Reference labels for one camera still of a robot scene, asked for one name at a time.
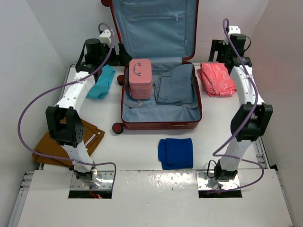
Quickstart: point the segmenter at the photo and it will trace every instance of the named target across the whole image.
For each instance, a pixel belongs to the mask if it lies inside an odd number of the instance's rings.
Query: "folded clothing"
[[[113,81],[115,73],[116,71],[113,67],[109,65],[104,66],[102,68],[102,73],[99,76],[99,79],[97,80],[95,85],[89,90],[87,97],[91,99],[104,98],[109,92],[109,88]]]
[[[98,144],[101,142],[101,140],[103,139],[104,132],[98,129],[95,125],[90,124],[85,120],[82,120],[82,123],[85,127],[83,142],[85,144],[85,147],[87,148],[87,153],[90,156],[94,152]],[[37,151],[45,155],[69,158],[66,151],[60,145],[58,145],[55,140],[52,140],[50,138],[48,132],[38,142],[34,151]],[[65,166],[65,167],[72,166],[71,161],[47,158],[36,154],[33,154],[33,159],[37,163]]]
[[[161,105],[192,104],[192,64],[179,65],[154,81],[155,99]]]
[[[235,94],[236,86],[223,63],[201,63],[197,72],[210,97]]]
[[[194,166],[193,142],[189,139],[165,139],[158,145],[162,169],[186,169]]]

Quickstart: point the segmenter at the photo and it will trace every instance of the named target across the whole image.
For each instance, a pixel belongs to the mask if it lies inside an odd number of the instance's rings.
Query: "pink toiletry bag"
[[[133,99],[149,99],[152,96],[152,63],[147,58],[129,62],[129,87]]]

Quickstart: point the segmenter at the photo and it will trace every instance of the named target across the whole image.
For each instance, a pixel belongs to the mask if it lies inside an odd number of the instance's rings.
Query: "suitcase wheel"
[[[121,134],[124,130],[122,123],[114,123],[112,126],[112,130],[115,134]]]
[[[123,85],[123,81],[124,81],[124,75],[119,75],[119,76],[117,77],[117,81],[118,81],[118,84],[119,84],[120,86],[122,86],[122,85]]]

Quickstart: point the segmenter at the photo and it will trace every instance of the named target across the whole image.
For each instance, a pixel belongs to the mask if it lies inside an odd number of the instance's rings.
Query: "tabletop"
[[[116,80],[123,74],[123,67],[114,67],[116,73],[109,93],[104,99],[92,100],[86,98],[80,109],[80,118],[96,125],[105,132],[105,136],[91,155],[95,163],[114,162],[119,170],[161,170],[158,160],[158,143],[165,138],[191,138],[194,146],[194,168],[206,169],[210,159],[215,161],[212,153],[230,136],[230,123],[239,109],[237,94],[230,97],[209,97],[203,90],[198,79],[203,117],[193,130],[124,130],[120,135],[112,131],[112,125],[121,121],[122,87]],[[71,66],[67,82],[75,75],[75,67]],[[251,145],[244,157],[257,162],[255,147]],[[44,165],[44,170],[56,169],[58,166]],[[239,169],[255,169],[258,166],[240,162]],[[99,166],[100,170],[112,170],[111,166]]]

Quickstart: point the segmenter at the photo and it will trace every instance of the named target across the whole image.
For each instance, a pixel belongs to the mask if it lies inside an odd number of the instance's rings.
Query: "case handle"
[[[141,66],[141,63],[135,64],[135,65],[134,65],[134,68],[133,68],[133,71],[134,71],[134,74],[136,74],[137,76],[140,77],[140,76],[141,76],[141,72],[136,72],[136,66],[137,66],[137,65],[138,65],[138,66]]]

